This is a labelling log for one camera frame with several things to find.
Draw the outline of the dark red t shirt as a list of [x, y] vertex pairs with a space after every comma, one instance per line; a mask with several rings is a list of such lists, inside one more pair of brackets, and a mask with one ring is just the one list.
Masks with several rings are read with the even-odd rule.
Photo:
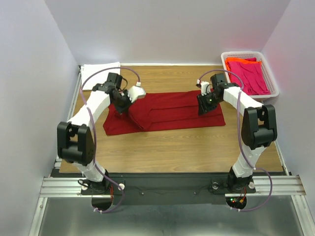
[[130, 106], [126, 113], [118, 113], [110, 105], [103, 129], [108, 136], [137, 132], [225, 126], [220, 106], [199, 115], [198, 90], [186, 92], [148, 93]]

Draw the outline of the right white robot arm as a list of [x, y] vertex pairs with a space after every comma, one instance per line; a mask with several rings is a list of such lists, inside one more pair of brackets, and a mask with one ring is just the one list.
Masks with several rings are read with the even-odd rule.
[[226, 180], [227, 189], [237, 192], [248, 187], [261, 154], [277, 138], [276, 111], [247, 95], [244, 84], [228, 83], [223, 70], [216, 70], [210, 82], [198, 79], [197, 96], [200, 116], [213, 111], [223, 101], [237, 110], [237, 134], [240, 155], [231, 167]]

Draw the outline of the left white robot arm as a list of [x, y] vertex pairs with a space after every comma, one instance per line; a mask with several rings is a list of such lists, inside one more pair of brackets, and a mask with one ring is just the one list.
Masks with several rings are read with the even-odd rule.
[[57, 126], [58, 157], [73, 164], [86, 178], [79, 184], [83, 190], [92, 189], [103, 194], [113, 192], [114, 183], [109, 180], [106, 169], [98, 164], [96, 156], [95, 123], [111, 103], [129, 105], [124, 96], [127, 90], [121, 90], [121, 83], [126, 79], [117, 73], [110, 72], [103, 84], [96, 84], [84, 105], [67, 122]]

